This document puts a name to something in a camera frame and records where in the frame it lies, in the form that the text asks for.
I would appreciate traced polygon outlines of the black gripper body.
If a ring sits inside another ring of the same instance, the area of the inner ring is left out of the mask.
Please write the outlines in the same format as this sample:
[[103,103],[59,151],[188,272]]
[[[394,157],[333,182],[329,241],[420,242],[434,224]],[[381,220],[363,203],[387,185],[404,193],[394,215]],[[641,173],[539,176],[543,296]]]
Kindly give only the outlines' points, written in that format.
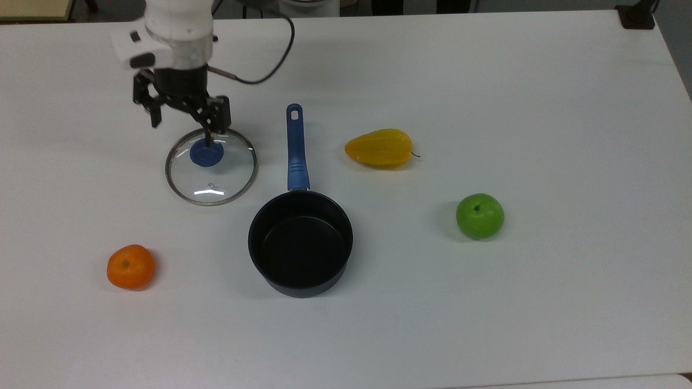
[[175,109],[205,109],[208,105],[207,66],[188,70],[154,70],[154,89],[163,103]]

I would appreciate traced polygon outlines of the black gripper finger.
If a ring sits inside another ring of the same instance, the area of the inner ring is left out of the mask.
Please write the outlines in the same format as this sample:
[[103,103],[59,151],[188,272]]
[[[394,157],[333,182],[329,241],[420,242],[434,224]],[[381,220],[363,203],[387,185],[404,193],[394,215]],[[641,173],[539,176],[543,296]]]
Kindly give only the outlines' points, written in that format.
[[215,135],[225,135],[231,125],[227,96],[207,96],[192,100],[192,117],[204,129],[204,145],[211,147]]
[[163,98],[152,96],[149,87],[154,86],[153,72],[138,72],[133,78],[133,102],[140,105],[149,114],[151,127],[157,128],[162,121],[161,106]]

